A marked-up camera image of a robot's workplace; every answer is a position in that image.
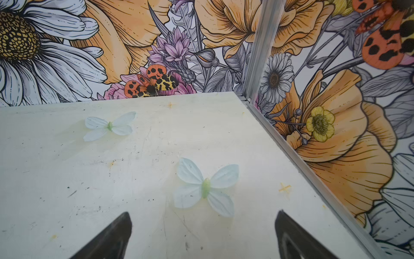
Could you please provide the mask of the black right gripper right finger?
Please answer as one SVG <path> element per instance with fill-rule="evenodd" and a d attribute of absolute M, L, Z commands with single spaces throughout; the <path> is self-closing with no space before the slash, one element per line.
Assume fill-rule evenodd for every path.
<path fill-rule="evenodd" d="M 283 210 L 278 212 L 274 227 L 281 259 L 337 259 Z"/>

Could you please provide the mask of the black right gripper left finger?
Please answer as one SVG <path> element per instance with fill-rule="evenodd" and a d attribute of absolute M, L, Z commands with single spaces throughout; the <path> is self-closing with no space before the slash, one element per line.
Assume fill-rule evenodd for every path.
<path fill-rule="evenodd" d="M 123 259 L 132 226 L 129 212 L 122 213 L 71 259 Z"/>

